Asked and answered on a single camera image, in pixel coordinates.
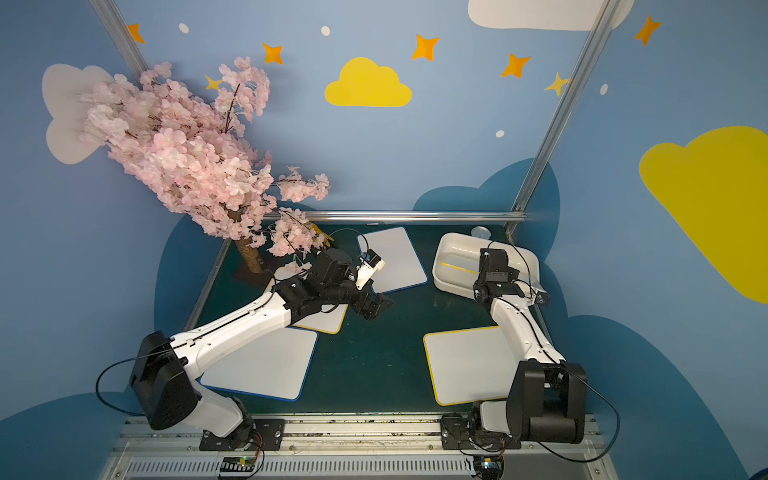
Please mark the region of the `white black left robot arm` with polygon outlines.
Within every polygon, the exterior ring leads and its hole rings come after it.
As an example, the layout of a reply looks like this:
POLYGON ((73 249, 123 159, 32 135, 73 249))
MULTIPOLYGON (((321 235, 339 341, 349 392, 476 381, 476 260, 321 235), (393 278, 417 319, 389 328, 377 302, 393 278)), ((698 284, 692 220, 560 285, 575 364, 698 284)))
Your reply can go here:
POLYGON ((252 341, 318 314, 346 305, 372 320, 392 301, 373 290, 385 261, 369 249, 358 259, 330 248, 311 267, 272 286, 255 301, 202 327, 172 337, 161 331, 141 342, 129 385, 151 429, 178 424, 202 429, 234 449, 253 442, 256 427, 242 403, 199 384, 207 369, 252 341))

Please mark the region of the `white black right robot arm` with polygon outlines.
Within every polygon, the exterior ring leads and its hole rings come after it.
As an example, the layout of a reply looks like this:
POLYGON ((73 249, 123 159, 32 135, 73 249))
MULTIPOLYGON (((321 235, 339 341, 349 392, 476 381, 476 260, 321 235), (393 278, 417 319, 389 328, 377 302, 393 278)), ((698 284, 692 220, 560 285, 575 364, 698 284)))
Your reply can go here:
POLYGON ((586 373, 554 348, 532 313, 534 307, 549 303, 549 294, 531 272, 523 277, 509 265, 506 250, 490 246, 480 250, 473 294, 517 360, 506 399, 477 404, 478 428, 517 443, 580 443, 585 430, 586 373))

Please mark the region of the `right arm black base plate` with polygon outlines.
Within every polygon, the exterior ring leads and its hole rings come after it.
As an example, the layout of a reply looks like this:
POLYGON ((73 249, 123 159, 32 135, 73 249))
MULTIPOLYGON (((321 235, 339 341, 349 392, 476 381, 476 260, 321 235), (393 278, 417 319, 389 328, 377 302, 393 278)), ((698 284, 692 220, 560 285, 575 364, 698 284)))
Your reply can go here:
POLYGON ((444 450, 477 450, 501 453, 515 450, 521 443, 506 433, 484 430, 472 415, 446 414, 439 419, 440 440, 444 450))

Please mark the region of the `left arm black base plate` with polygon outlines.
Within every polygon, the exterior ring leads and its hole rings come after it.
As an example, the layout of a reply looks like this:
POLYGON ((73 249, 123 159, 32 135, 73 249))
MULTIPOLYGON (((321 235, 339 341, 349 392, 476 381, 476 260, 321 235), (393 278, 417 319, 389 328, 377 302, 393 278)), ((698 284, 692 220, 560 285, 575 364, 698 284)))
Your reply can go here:
POLYGON ((278 451, 281 447, 286 421, 282 418, 252 418, 246 420, 226 437, 204 430, 200 451, 278 451))

